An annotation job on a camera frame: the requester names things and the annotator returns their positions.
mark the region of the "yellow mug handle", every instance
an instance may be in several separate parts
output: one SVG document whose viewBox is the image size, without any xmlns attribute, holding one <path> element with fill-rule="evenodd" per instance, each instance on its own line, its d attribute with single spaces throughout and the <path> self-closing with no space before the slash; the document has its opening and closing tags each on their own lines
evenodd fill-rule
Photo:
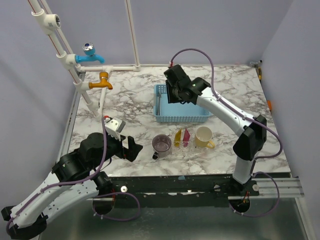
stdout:
<svg viewBox="0 0 320 240">
<path fill-rule="evenodd" d="M 206 148 L 208 148 L 208 149 L 214 149 L 215 147 L 216 147 L 216 145 L 212 140 L 210 140 L 206 146 Z"/>
</svg>

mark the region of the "black mug handle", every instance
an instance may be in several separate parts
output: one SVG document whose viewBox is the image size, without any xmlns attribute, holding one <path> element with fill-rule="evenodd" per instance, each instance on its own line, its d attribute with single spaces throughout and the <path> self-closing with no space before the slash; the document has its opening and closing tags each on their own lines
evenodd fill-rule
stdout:
<svg viewBox="0 0 320 240">
<path fill-rule="evenodd" d="M 154 159 L 154 160 L 157 160 L 158 158 L 159 158 L 159 153 L 157 153 L 157 152 L 154 152 L 154 154 L 153 154 L 153 156 L 152 156 L 152 158 Z"/>
</svg>

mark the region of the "faucet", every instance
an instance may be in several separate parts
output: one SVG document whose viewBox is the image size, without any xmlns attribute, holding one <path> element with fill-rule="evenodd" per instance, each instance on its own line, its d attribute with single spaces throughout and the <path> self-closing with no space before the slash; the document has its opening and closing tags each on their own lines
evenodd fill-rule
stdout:
<svg viewBox="0 0 320 240">
<path fill-rule="evenodd" d="M 106 71 L 102 71 L 99 74 L 100 82 L 93 83 L 89 82 L 89 88 L 105 88 L 107 87 L 109 90 L 113 89 L 113 86 L 110 82 L 108 82 L 109 74 Z"/>
<path fill-rule="evenodd" d="M 85 43 L 82 49 L 86 56 L 75 55 L 75 61 L 77 64 L 94 61 L 99 61 L 101 64 L 103 64 L 105 62 L 105 59 L 102 56 L 95 54 L 96 49 L 92 42 Z"/>
</svg>

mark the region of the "gray floor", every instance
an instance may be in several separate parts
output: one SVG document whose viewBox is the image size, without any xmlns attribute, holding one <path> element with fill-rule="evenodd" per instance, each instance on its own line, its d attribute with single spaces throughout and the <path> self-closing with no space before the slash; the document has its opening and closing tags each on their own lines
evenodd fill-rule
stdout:
<svg viewBox="0 0 320 240">
<path fill-rule="evenodd" d="M 274 200 L 252 200 L 248 213 L 267 211 Z M 282 199 L 275 212 L 248 218 L 229 208 L 144 208 L 130 222 L 101 220 L 85 201 L 50 223 L 41 240 L 304 240 L 294 198 Z M 112 216 L 126 218 L 135 209 L 115 209 Z"/>
</svg>

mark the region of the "table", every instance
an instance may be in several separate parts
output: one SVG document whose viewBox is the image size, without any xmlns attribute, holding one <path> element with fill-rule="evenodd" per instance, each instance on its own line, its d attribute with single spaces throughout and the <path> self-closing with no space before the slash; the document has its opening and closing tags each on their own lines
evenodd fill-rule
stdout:
<svg viewBox="0 0 320 240">
<path fill-rule="evenodd" d="M 201 77 L 211 79 L 209 66 L 182 66 L 193 80 Z M 125 136 L 132 136 L 137 144 L 143 145 L 134 162 L 114 157 L 112 164 L 104 169 L 108 176 L 165 176 L 198 174 L 231 174 L 234 171 L 236 155 L 233 145 L 238 139 L 233 131 L 221 120 L 211 116 L 205 123 L 157 123 L 153 116 L 154 86 L 164 84 L 163 72 L 166 67 L 142 67 L 139 72 L 112 72 L 109 82 L 112 90 L 107 90 L 104 102 L 104 115 L 118 117 L 126 122 L 122 131 Z M 267 125 L 276 130 L 269 111 L 265 95 L 257 77 L 256 70 L 245 65 L 217 66 L 214 68 L 214 87 L 226 99 L 244 111 L 267 119 Z M 85 81 L 98 81 L 99 72 L 87 72 Z M 88 91 L 91 98 L 99 100 L 101 89 Z M 207 126 L 213 132 L 215 149 L 206 149 L 202 154 L 185 154 L 153 160 L 152 139 L 158 134 L 174 135 L 180 128 L 187 128 L 195 133 L 200 126 Z M 80 99 L 76 113 L 69 152 L 78 148 L 80 142 L 90 133 L 102 132 L 97 121 Z M 274 154 L 279 150 L 279 143 L 267 134 L 267 141 L 259 155 Z M 290 172 L 286 156 L 282 153 L 274 159 L 260 160 L 255 171 Z"/>
</svg>

